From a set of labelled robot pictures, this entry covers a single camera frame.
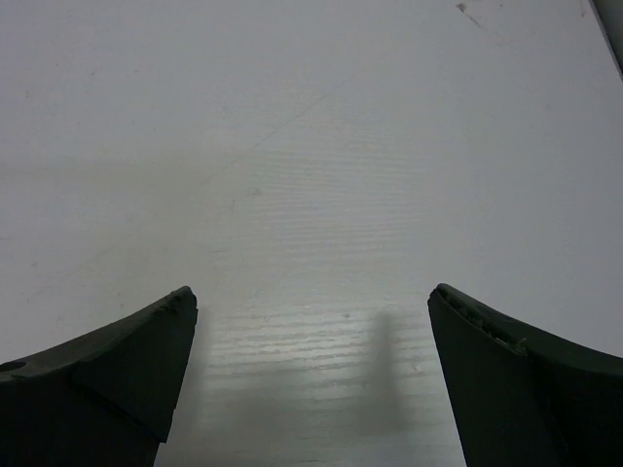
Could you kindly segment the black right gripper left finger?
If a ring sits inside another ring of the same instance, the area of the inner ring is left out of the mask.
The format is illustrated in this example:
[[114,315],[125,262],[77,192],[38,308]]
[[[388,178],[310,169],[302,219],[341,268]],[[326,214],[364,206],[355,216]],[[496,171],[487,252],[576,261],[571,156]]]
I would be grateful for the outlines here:
[[198,321],[181,287],[126,318],[1,366],[4,466],[151,466]]

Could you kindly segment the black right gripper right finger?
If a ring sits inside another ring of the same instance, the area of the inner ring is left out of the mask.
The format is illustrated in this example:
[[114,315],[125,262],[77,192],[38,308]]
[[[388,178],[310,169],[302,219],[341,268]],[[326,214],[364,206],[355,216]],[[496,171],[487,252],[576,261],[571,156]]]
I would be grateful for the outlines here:
[[621,358],[448,284],[427,304],[467,465],[621,465]]

